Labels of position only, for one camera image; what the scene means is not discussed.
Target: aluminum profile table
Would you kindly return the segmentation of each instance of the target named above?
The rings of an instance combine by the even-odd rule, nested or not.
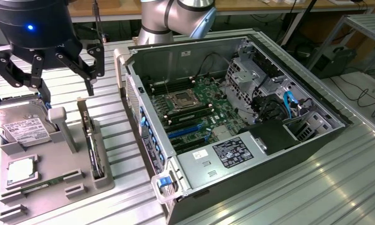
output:
[[[234,30],[210,37],[254,34],[308,84],[354,121],[342,136],[302,164],[231,197],[180,224],[375,224],[375,127],[330,88],[262,33]],[[25,224],[164,225],[165,215],[149,186],[140,152],[117,94],[112,51],[133,43],[105,45],[107,74],[88,97],[91,116],[100,121],[116,187],[28,221]],[[29,65],[16,62],[23,69]],[[68,69],[45,71],[55,106],[64,106],[67,123],[79,122],[76,97],[87,96],[84,82]],[[0,96],[29,93],[0,77]]]
[[[334,38],[340,32],[343,25],[347,24],[356,31],[363,33],[368,38],[375,41],[375,14],[364,14],[364,15],[344,15],[338,24],[335,25],[328,37],[326,38],[323,44],[318,52],[311,57],[307,68],[311,70],[314,65],[316,64],[326,48],[331,45]]]

